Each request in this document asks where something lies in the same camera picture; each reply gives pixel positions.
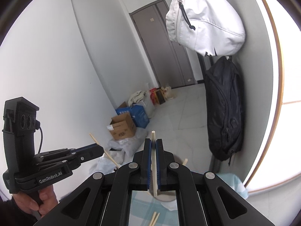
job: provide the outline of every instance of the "human hand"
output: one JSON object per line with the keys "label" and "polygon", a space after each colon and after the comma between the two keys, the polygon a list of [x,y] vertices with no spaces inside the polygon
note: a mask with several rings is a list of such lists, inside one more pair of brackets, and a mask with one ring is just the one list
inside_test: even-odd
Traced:
{"label": "human hand", "polygon": [[17,206],[23,212],[31,214],[31,210],[39,211],[39,213],[43,217],[58,204],[58,200],[56,199],[56,195],[53,191],[53,185],[41,189],[39,191],[39,196],[43,202],[41,206],[39,206],[36,201],[34,201],[29,195],[21,191],[17,194],[13,194]]}

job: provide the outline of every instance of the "wooden chopstick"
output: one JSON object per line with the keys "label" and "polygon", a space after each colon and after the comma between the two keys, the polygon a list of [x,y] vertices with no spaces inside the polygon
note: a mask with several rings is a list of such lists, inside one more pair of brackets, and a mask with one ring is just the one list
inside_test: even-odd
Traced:
{"label": "wooden chopstick", "polygon": [[[152,146],[156,144],[156,133],[155,131],[151,132],[151,142]],[[154,197],[158,197],[158,185],[157,185],[157,163],[156,163],[156,149],[151,148],[151,160],[152,160],[152,175],[153,175],[153,191],[154,191]]]}
{"label": "wooden chopstick", "polygon": [[[94,140],[94,142],[96,143],[96,144],[98,144],[98,145],[100,145],[99,144],[99,142],[96,140],[96,138],[94,138],[94,136],[92,135],[92,133],[89,133],[89,135],[91,136],[91,138]],[[104,153],[107,155],[107,157],[109,157],[109,159],[112,161],[112,162],[114,162],[114,164],[117,166],[117,168],[120,168],[120,165],[109,155],[109,153],[108,152],[106,152],[106,150],[105,149],[103,149],[103,151],[104,151]]]}
{"label": "wooden chopstick", "polygon": [[156,222],[157,222],[157,220],[158,220],[159,215],[160,215],[160,212],[158,212],[158,214],[157,214],[157,216],[156,216],[156,218],[155,218],[155,220],[153,221],[153,224],[152,224],[151,226],[155,226],[155,224],[156,224]]}
{"label": "wooden chopstick", "polygon": [[184,162],[183,162],[183,166],[186,166],[186,164],[187,164],[187,161],[188,161],[188,159],[186,158],[185,160],[184,160]]}
{"label": "wooden chopstick", "polygon": [[154,211],[153,216],[152,216],[151,221],[150,221],[150,224],[148,226],[152,226],[152,224],[154,222],[154,219],[155,219],[155,216],[156,216],[156,212]]}

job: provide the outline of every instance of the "camera lens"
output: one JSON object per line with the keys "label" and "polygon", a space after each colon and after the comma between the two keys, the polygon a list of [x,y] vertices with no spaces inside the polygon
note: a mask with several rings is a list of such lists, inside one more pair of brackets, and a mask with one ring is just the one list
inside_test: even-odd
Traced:
{"label": "camera lens", "polygon": [[31,125],[31,116],[29,115],[27,117],[27,128],[29,129],[30,128],[30,125]]}
{"label": "camera lens", "polygon": [[21,127],[22,128],[25,127],[25,115],[22,115],[22,117],[21,117]]}

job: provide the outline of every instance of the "zipper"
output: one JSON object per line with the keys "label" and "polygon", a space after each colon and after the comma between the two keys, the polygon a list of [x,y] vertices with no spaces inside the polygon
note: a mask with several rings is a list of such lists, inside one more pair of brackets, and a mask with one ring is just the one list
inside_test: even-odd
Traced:
{"label": "zipper", "polygon": [[193,25],[191,25],[190,21],[189,21],[189,18],[185,12],[185,9],[184,9],[184,6],[183,6],[183,3],[182,3],[182,0],[179,0],[179,7],[181,9],[181,12],[182,12],[182,15],[183,15],[183,18],[185,20],[185,22],[188,24],[189,28],[192,29],[192,30],[195,30],[195,27]]}
{"label": "zipper", "polygon": [[206,72],[206,75],[210,78],[210,80],[213,82],[213,84],[216,86],[216,88],[219,90],[219,92],[221,93],[221,95],[223,96],[224,100],[225,100],[225,105],[226,105],[226,115],[224,117],[224,121],[223,121],[223,130],[225,130],[225,134],[226,134],[226,139],[227,142],[229,140],[229,128],[228,128],[228,119],[229,119],[229,103],[228,100],[225,96],[225,94],[221,91],[221,89],[218,87],[218,83],[216,83],[216,80],[214,78],[214,76],[211,75],[211,73]]}
{"label": "zipper", "polygon": [[179,10],[178,10],[178,13],[177,13],[177,20],[176,20],[176,28],[175,28],[175,31],[176,31],[176,39],[177,39],[177,41],[179,41],[179,37],[178,37],[178,34],[177,34],[177,27],[178,27],[178,20],[179,20],[179,14],[180,14],[180,12],[179,12]]}

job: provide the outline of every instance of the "white backpack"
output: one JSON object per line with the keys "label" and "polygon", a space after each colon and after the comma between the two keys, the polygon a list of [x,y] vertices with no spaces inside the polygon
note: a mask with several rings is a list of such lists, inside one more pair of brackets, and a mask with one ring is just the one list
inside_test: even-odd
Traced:
{"label": "white backpack", "polygon": [[172,0],[166,15],[171,41],[203,56],[235,54],[243,45],[243,23],[226,0]]}

